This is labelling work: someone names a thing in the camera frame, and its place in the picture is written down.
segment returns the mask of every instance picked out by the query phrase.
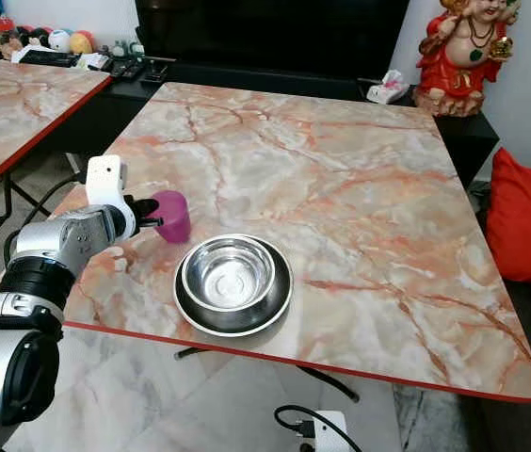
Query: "electrical cord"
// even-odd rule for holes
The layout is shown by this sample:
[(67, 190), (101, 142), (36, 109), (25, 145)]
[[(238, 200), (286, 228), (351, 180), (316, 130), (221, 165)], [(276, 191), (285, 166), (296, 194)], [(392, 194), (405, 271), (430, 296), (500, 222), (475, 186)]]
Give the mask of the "electrical cord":
[(351, 438), (349, 438), (346, 433), (344, 433), (340, 428), (335, 426), (331, 421), (329, 421), (326, 417), (324, 417), (322, 414), (319, 414), (313, 410), (310, 410), (309, 408), (304, 408), (299, 405), (283, 405), (281, 407), (278, 407), (274, 411), (274, 419), (276, 419), (276, 422), (278, 422), (282, 427), (288, 428), (289, 430), (293, 430), (299, 434), (303, 434), (303, 426), (302, 425), (293, 425), (289, 424), (288, 422), (283, 421), (280, 418), (281, 412), (304, 412), (305, 414), (309, 414), (312, 417), (315, 417), (319, 421), (322, 421), (324, 424), (332, 428), (341, 438), (343, 438), (347, 443), (351, 446), (353, 450), (356, 452), (362, 452), (362, 450), (358, 447), (357, 444), (353, 442)]
[[(66, 184), (70, 184), (71, 182), (81, 182), (83, 183), (86, 179), (86, 174), (84, 172), (77, 172), (76, 174), (69, 176), (67, 179), (64, 179), (60, 181), (58, 184), (54, 185), (52, 188), (50, 188), (45, 195), (43, 195), (43, 198), (41, 198), (38, 201), (38, 204), (33, 208), (31, 212), (29, 212), (29, 215), (27, 215), (23, 221), (23, 224), (21, 225), (21, 229), (31, 222), (33, 217), (38, 214), (41, 207), (54, 195), (60, 188), (65, 186)], [(8, 235), (6, 240), (4, 241), (4, 266), (8, 266), (8, 262), (10, 262), (10, 247), (12, 246), (12, 241), (14, 238), (19, 234), (21, 229), (18, 229), (16, 231), (13, 231)]]

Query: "red cushion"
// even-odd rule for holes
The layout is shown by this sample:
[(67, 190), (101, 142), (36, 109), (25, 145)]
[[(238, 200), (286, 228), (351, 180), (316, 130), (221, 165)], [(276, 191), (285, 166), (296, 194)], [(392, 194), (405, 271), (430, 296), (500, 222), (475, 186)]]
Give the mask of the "red cushion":
[(493, 158), (487, 239), (500, 274), (531, 283), (531, 169), (504, 148)]

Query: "red statue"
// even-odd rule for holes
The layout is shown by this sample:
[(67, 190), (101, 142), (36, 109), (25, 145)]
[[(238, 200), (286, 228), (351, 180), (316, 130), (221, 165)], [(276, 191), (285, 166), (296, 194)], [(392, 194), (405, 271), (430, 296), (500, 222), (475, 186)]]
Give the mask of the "red statue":
[(447, 11), (426, 30), (419, 50), (421, 84), (414, 102), (435, 116), (471, 116), (481, 110), (483, 80), (496, 81), (511, 57), (507, 25), (521, 0), (441, 0)]

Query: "wall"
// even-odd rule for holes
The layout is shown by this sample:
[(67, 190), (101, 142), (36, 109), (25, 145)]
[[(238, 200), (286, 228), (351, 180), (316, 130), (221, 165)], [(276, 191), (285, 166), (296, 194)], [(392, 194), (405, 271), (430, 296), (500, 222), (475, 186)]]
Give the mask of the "wall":
[(16, 24), (88, 30), (97, 44), (137, 40), (134, 0), (3, 0)]
[[(115, 39), (135, 40), (137, 15), (134, 0), (5, 0), (8, 15), (16, 22), (71, 29), (88, 29), (99, 44)], [(439, 0), (411, 0), (394, 52), (391, 67), (418, 83), (418, 43), (426, 25), (443, 11)], [(521, 18), (510, 28), (515, 40), (514, 58), (500, 73), (497, 84), (488, 84), (484, 112), (506, 146), (531, 166), (531, 0), (523, 0)], [(491, 161), (480, 172), (491, 174)]]

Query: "red table edge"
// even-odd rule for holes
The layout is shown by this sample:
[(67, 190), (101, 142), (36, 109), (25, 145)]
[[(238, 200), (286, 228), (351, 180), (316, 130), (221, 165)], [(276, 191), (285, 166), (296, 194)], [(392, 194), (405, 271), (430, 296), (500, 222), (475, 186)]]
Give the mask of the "red table edge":
[(44, 129), (42, 129), (37, 135), (27, 141), (16, 153), (11, 155), (8, 159), (0, 164), (0, 176), (6, 172), (12, 165), (24, 157), (36, 144), (38, 144), (44, 137), (46, 137), (50, 132), (55, 130), (62, 122), (67, 120), (75, 111), (77, 111), (83, 104), (85, 104), (89, 99), (94, 97), (99, 91), (103, 90), (113, 79), (108, 76), (100, 84), (96, 85), (92, 91), (85, 94), (80, 98), (75, 104), (69, 107), (66, 111), (61, 113), (54, 121), (50, 122)]
[(486, 398), (489, 400), (498, 400), (502, 402), (531, 403), (531, 397), (516, 397), (516, 396), (511, 396), (511, 395), (482, 393), (479, 391), (472, 391), (469, 389), (450, 388), (448, 386), (442, 386), (440, 384), (425, 383), (423, 381), (415, 381), (411, 379), (398, 379), (394, 377), (386, 377), (384, 375), (371, 374), (369, 372), (361, 372), (357, 370), (343, 369), (340, 367), (335, 367), (333, 365), (320, 364), (320, 363), (309, 363), (309, 362), (304, 362), (304, 361), (299, 361), (299, 360), (292, 360), (290, 358), (280, 358), (277, 356), (265, 355), (263, 353), (257, 353), (254, 351), (238, 350), (236, 348), (227, 348), (227, 347), (220, 347), (220, 346), (212, 346), (212, 345), (200, 344), (200, 343), (196, 343), (192, 341), (186, 341), (182, 339), (171, 339), (168, 337), (157, 336), (154, 334), (147, 334), (144, 332), (118, 330), (115, 328), (103, 327), (99, 325), (91, 325), (91, 324), (80, 323), (80, 322), (71, 322), (71, 321), (66, 321), (64, 323), (64, 326), (78, 328), (81, 330), (91, 330), (91, 331), (118, 334), (121, 336), (135, 337), (138, 339), (147, 339), (147, 340), (155, 341), (155, 342), (165, 342), (168, 344), (175, 344), (178, 346), (202, 348), (205, 350), (219, 351), (219, 352), (228, 353), (232, 355), (246, 356), (249, 358), (258, 358), (261, 360), (274, 361), (277, 363), (299, 365), (303, 367), (311, 367), (314, 369), (326, 370), (329, 372), (348, 374), (348, 375), (352, 375), (355, 377), (362, 377), (362, 378), (367, 378), (367, 379), (378, 379), (382, 381), (387, 381), (389, 383), (399, 383), (399, 384), (405, 384), (409, 386), (418, 386), (418, 387), (425, 388), (425, 389), (444, 391), (446, 393), (460, 394), (463, 396)]

